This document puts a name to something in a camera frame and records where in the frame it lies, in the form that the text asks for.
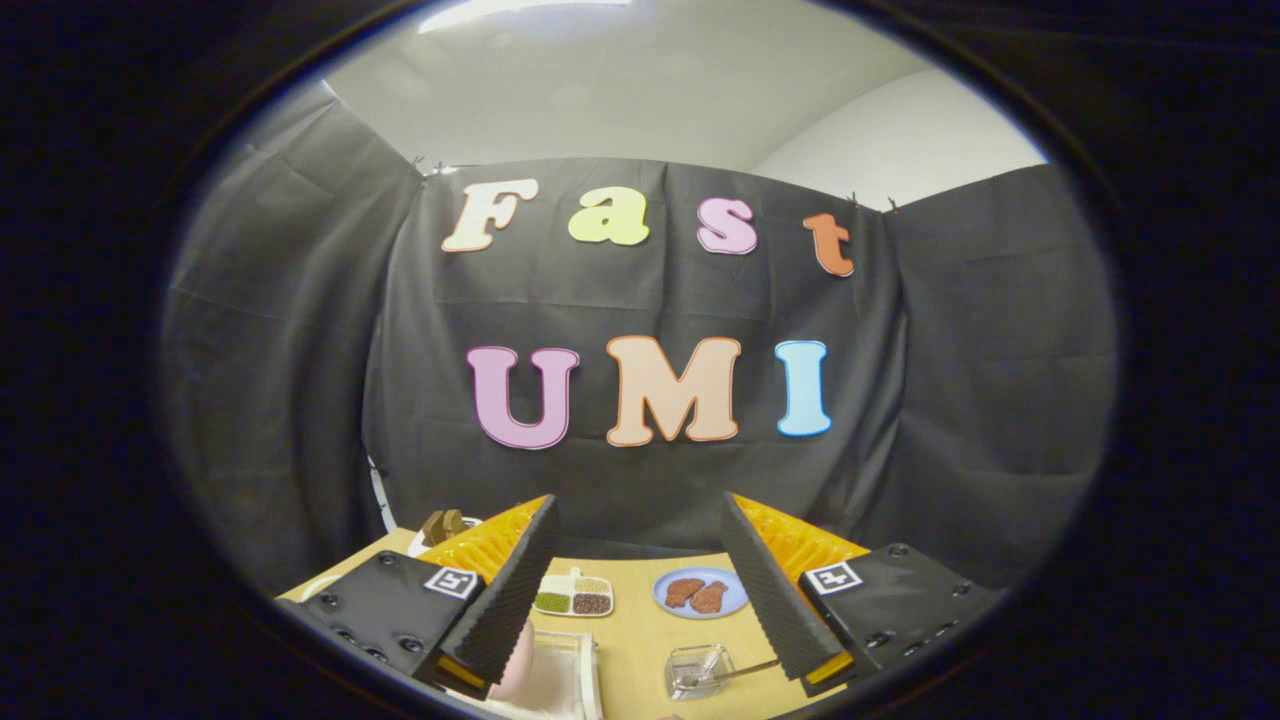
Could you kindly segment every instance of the brown beans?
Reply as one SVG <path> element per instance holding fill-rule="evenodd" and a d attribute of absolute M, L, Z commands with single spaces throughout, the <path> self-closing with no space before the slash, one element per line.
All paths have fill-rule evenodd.
<path fill-rule="evenodd" d="M 573 596 L 573 612 L 579 615 L 604 615 L 612 606 L 607 594 L 577 593 Z"/>

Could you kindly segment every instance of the meat slice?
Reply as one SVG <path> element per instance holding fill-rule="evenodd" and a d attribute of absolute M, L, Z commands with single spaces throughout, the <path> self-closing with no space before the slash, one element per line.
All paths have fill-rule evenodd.
<path fill-rule="evenodd" d="M 689 601 L 689 606 L 701 615 L 719 612 L 721 600 L 724 597 L 724 591 L 727 589 L 728 585 L 716 580 L 705 588 L 695 592 L 694 598 Z"/>
<path fill-rule="evenodd" d="M 707 583 L 698 578 L 681 578 L 667 585 L 667 607 L 681 607 Z"/>

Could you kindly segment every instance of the ceiling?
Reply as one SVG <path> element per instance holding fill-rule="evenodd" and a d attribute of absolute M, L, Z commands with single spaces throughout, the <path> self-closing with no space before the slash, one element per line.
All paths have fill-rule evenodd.
<path fill-rule="evenodd" d="M 420 35 L 429 14 L 325 77 L 422 169 L 609 156 L 749 172 L 847 101 L 931 67 L 803 0 L 526 8 Z"/>

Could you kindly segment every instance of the orange letter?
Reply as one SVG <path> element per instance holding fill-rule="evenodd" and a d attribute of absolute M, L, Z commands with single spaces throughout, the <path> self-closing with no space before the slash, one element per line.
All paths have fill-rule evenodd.
<path fill-rule="evenodd" d="M 840 243 L 849 242 L 849 231 L 837 225 L 836 218 L 823 213 L 805 218 L 804 227 L 813 231 L 813 250 L 823 270 L 841 278 L 854 274 L 854 261 L 840 254 Z"/>
<path fill-rule="evenodd" d="M 644 424 L 646 404 L 668 442 L 680 434 L 690 407 L 694 421 L 685 432 L 689 439 L 707 442 L 737 434 L 733 359 L 742 346 L 736 340 L 709 337 L 699 342 L 678 380 L 652 337 L 617 337 L 605 350 L 618 361 L 618 427 L 605 436 L 609 445 L 631 447 L 653 439 L 653 430 Z"/>

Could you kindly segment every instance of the blue letter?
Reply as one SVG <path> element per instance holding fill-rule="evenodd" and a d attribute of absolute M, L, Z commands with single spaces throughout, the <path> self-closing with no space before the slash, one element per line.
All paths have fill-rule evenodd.
<path fill-rule="evenodd" d="M 822 359 L 827 346 L 813 340 L 780 342 L 773 354 L 787 372 L 787 416 L 778 420 L 785 436 L 815 436 L 831 429 L 822 411 Z"/>

